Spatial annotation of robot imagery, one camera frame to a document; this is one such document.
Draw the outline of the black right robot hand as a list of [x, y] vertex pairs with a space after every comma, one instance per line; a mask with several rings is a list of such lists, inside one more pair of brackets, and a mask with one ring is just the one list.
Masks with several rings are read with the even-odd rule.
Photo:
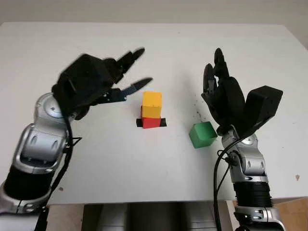
[[236, 126], [245, 100], [238, 81], [229, 74], [221, 48], [215, 50], [214, 64], [205, 66], [201, 96], [218, 123], [217, 134], [223, 136], [231, 126]]

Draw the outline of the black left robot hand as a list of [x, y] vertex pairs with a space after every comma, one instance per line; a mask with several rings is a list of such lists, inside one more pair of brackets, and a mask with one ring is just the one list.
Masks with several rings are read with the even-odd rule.
[[[132, 67], [132, 65], [143, 55], [145, 48], [138, 48], [134, 52], [128, 51], [118, 60], [108, 58], [104, 62], [107, 66], [113, 83], [117, 84], [124, 74]], [[121, 90], [119, 88], [110, 88], [101, 97], [92, 103], [92, 106], [105, 103], [117, 103], [127, 100], [128, 95], [132, 95], [139, 91], [153, 80], [152, 77], [145, 77], [137, 82], [132, 83], [129, 87]]]

